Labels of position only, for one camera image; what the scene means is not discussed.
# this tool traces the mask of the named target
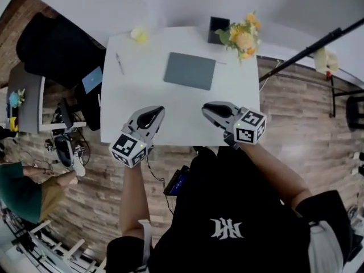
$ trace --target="wooden floor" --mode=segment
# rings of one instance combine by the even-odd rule
[[[14,16],[0,29],[1,83],[6,83],[7,72],[17,62],[13,48],[16,36],[31,17],[29,13],[47,9],[38,0],[24,1],[19,7],[14,7]],[[264,74],[275,64],[274,61],[259,60],[259,73]],[[302,67],[292,66],[283,73],[325,82],[323,75]],[[336,80],[336,85],[345,90],[355,89],[341,80]],[[45,118],[49,119],[53,114],[61,96],[68,97],[70,94],[48,82],[44,96]],[[313,193],[337,189],[348,208],[364,203],[363,177],[350,174],[358,162],[349,158],[354,151],[363,149],[364,131],[349,131],[345,121],[345,100],[345,97],[338,98],[337,117],[330,119],[331,91],[328,88],[274,76],[260,93],[261,110],[268,114],[267,132],[262,145],[302,175]],[[87,174],[78,185],[69,189],[60,207],[50,215],[51,228],[58,239],[68,245],[74,245],[80,238],[85,239],[82,248],[86,253],[102,260],[107,243],[120,236],[118,212],[123,167],[112,160],[107,145],[100,142],[98,131],[84,129],[84,135],[92,150],[86,166]],[[55,152],[44,148],[44,141],[48,138],[49,133],[40,133],[22,134],[16,139],[18,144],[5,140],[9,159],[47,167],[47,163],[34,159],[49,163],[57,159]],[[188,165],[194,156],[191,147],[157,146],[150,156],[150,164],[157,177],[169,180],[176,169]],[[56,173],[64,170],[60,164],[54,164],[53,168]],[[153,226],[153,243],[156,244],[169,228],[172,215],[162,194],[161,183],[152,177],[145,163],[143,173]],[[174,199],[170,199],[170,203],[173,207]]]

